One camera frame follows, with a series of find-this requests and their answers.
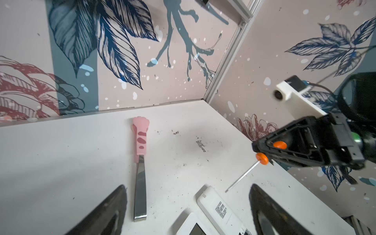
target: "screwdriver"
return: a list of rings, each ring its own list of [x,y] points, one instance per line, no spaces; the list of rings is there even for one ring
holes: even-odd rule
[[[277,141],[273,144],[273,147],[279,148],[279,149],[287,149],[287,144],[283,141]],[[226,191],[227,193],[230,189],[232,189],[237,183],[239,183],[250,171],[253,170],[259,163],[263,165],[267,165],[269,163],[268,157],[263,153],[257,153],[256,159],[258,160],[251,168],[249,168],[237,181],[235,181]]]

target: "white remote control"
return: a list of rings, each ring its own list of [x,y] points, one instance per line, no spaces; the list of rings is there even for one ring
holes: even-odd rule
[[[251,235],[212,186],[201,194],[197,204],[221,235]]]

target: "knife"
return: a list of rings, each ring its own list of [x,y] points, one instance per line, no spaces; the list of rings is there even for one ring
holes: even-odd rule
[[[146,132],[149,124],[150,121],[144,117],[133,118],[132,129],[136,136],[135,161],[137,163],[134,222],[146,220],[147,216],[144,157],[146,154]]]

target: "dirt stain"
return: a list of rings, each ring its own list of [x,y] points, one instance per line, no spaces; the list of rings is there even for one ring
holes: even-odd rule
[[[201,140],[197,140],[196,143],[197,143],[197,145],[202,149],[202,151],[206,152],[206,150],[204,149],[205,145],[203,145],[203,144],[201,143]]]

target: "white device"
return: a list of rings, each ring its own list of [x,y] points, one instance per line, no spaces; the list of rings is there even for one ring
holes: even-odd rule
[[[212,186],[201,194],[197,204],[221,235],[251,235]]]
[[[189,214],[176,235],[211,235],[194,213]]]

